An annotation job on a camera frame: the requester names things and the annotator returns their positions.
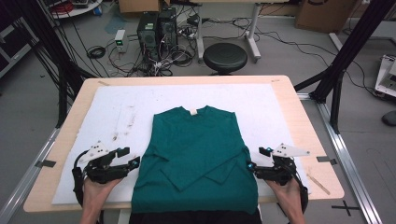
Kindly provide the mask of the black computer tower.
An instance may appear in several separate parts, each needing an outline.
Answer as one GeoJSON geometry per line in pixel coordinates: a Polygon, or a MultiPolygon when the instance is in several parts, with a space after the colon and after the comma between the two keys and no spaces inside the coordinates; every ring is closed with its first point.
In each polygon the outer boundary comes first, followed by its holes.
{"type": "Polygon", "coordinates": [[[177,45],[177,13],[173,7],[165,8],[159,14],[162,49],[169,51],[177,45]]]}
{"type": "Polygon", "coordinates": [[[158,50],[159,37],[157,22],[157,12],[144,12],[140,17],[136,32],[142,49],[158,50]]]}

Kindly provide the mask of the wooden table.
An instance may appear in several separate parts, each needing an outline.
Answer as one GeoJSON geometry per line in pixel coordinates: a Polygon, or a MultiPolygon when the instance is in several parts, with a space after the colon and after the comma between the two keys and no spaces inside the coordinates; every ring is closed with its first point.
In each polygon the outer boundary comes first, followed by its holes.
{"type": "Polygon", "coordinates": [[[80,208],[75,204],[56,205],[52,199],[60,183],[64,163],[71,149],[71,140],[80,127],[83,117],[88,113],[89,104],[98,88],[103,86],[143,86],[143,85],[196,85],[196,84],[273,84],[276,98],[286,112],[286,123],[290,129],[293,146],[308,150],[309,156],[297,160],[298,172],[308,188],[312,200],[338,199],[344,191],[332,168],[327,162],[318,162],[317,157],[326,153],[318,136],[305,113],[301,101],[286,76],[203,76],[203,77],[114,77],[89,78],[84,81],[66,120],[60,129],[55,143],[48,155],[48,160],[56,161],[54,167],[42,167],[25,203],[28,213],[73,211],[80,208]],[[311,174],[326,189],[327,195],[307,174],[311,174]]]}

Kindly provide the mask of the white equipment housing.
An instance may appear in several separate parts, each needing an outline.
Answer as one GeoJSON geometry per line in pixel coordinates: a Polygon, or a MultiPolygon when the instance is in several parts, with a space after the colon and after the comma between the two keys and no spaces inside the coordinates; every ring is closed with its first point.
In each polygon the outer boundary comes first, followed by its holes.
{"type": "Polygon", "coordinates": [[[396,97],[396,58],[390,55],[383,55],[375,90],[392,97],[396,97]]]}

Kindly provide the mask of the black frame post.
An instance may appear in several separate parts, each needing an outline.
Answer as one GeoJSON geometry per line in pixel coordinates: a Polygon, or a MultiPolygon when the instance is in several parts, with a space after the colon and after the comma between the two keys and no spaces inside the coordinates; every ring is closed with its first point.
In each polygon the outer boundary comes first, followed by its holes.
{"type": "Polygon", "coordinates": [[[332,63],[324,71],[294,86],[296,91],[300,91],[318,82],[309,97],[319,104],[325,104],[327,96],[332,92],[330,124],[336,133],[339,133],[338,118],[344,73],[395,4],[396,0],[371,0],[332,63]]]}
{"type": "Polygon", "coordinates": [[[71,59],[39,0],[0,0],[0,11],[10,17],[11,26],[31,47],[58,89],[56,128],[60,128],[68,114],[68,100],[75,101],[84,80],[94,74],[71,59]]]}

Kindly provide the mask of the cardboard box with dark logo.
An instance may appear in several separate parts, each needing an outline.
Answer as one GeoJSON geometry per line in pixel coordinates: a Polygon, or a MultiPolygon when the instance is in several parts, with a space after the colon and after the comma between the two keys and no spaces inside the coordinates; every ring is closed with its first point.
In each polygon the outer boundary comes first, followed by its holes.
{"type": "Polygon", "coordinates": [[[302,0],[295,27],[321,33],[339,33],[357,0],[302,0]]]}

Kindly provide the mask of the dark grey round object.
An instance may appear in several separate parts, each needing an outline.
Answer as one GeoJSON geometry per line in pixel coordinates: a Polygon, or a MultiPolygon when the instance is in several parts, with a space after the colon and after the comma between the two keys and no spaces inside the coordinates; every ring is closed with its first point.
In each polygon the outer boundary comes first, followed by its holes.
{"type": "Polygon", "coordinates": [[[389,111],[382,116],[381,120],[388,126],[396,126],[396,110],[389,111]]]}

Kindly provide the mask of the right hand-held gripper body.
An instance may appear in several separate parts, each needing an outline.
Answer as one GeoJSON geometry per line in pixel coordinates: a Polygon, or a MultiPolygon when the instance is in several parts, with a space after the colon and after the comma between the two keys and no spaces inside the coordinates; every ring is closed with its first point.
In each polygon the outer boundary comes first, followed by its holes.
{"type": "Polygon", "coordinates": [[[273,159],[273,166],[257,166],[255,176],[262,180],[275,181],[281,186],[287,184],[292,178],[295,178],[301,184],[302,181],[297,176],[297,166],[294,158],[309,156],[310,152],[284,143],[281,143],[276,148],[272,148],[272,150],[273,152],[269,158],[273,159]]]}

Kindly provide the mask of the aluminium floor rail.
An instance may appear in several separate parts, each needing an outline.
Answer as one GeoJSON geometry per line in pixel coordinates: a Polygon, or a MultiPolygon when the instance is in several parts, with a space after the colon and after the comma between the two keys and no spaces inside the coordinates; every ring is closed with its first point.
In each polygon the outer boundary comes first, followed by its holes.
{"type": "Polygon", "coordinates": [[[359,208],[367,224],[383,224],[375,205],[364,186],[358,169],[352,160],[347,145],[340,133],[337,133],[330,124],[331,112],[325,104],[316,103],[322,117],[326,131],[332,140],[332,147],[346,175],[349,186],[358,202],[359,208]]]}
{"type": "Polygon", "coordinates": [[[8,224],[8,222],[13,218],[15,213],[26,200],[41,168],[43,167],[43,162],[48,157],[59,132],[59,128],[55,128],[51,132],[44,146],[40,149],[32,164],[23,175],[21,181],[11,193],[3,208],[0,210],[0,224],[8,224]]]}

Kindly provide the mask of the person's black clothing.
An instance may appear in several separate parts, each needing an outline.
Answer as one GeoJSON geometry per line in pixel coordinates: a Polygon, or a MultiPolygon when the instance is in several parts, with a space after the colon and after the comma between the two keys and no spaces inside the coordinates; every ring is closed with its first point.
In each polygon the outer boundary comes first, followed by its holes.
{"type": "Polygon", "coordinates": [[[128,224],[262,224],[260,212],[183,211],[132,213],[128,224]]]}

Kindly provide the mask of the thin wooden stick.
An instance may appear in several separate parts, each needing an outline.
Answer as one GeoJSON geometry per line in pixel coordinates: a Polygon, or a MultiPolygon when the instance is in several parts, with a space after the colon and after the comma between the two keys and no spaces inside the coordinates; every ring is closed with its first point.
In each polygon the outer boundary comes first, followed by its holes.
{"type": "Polygon", "coordinates": [[[322,191],[324,191],[327,195],[330,195],[330,191],[326,189],[317,179],[315,179],[311,174],[307,174],[307,177],[311,179],[313,183],[315,183],[322,191]]]}

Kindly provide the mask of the round white table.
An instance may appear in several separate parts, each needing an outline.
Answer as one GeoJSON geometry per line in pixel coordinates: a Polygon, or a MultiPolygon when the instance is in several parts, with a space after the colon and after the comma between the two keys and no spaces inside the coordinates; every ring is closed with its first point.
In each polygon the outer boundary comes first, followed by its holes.
{"type": "Polygon", "coordinates": [[[103,0],[88,0],[86,7],[73,6],[71,2],[63,2],[49,7],[49,13],[54,19],[75,17],[87,12],[93,12],[102,4],[103,0]]]}

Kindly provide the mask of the teal t-shirt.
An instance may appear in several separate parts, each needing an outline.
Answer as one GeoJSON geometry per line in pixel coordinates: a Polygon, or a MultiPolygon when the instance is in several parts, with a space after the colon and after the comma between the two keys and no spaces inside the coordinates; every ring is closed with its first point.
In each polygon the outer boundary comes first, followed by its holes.
{"type": "Polygon", "coordinates": [[[176,107],[153,117],[134,185],[135,213],[240,211],[252,214],[258,187],[234,112],[176,107]]]}

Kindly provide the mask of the person's right hand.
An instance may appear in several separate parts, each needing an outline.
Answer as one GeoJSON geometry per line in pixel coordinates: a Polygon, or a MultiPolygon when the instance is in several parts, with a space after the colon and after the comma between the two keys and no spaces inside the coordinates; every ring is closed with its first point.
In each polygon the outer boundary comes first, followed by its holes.
{"type": "Polygon", "coordinates": [[[266,180],[266,184],[274,192],[282,207],[301,205],[300,188],[295,179],[292,179],[284,186],[281,186],[275,181],[268,180],[266,180]]]}

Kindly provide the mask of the person's left hand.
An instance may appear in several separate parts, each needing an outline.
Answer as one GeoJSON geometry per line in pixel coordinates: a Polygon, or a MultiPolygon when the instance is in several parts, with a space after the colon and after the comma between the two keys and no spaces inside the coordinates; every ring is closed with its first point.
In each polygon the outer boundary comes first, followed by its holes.
{"type": "Polygon", "coordinates": [[[83,186],[83,204],[98,205],[104,204],[111,191],[120,183],[120,179],[115,179],[105,184],[91,181],[89,178],[84,180],[83,186]]]}

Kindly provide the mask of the black round stool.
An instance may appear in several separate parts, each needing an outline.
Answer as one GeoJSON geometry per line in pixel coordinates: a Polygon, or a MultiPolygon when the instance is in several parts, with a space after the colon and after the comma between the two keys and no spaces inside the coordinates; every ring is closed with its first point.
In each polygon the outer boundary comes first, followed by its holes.
{"type": "Polygon", "coordinates": [[[216,43],[205,50],[203,59],[206,66],[223,76],[243,68],[248,62],[248,55],[235,44],[216,43]]]}

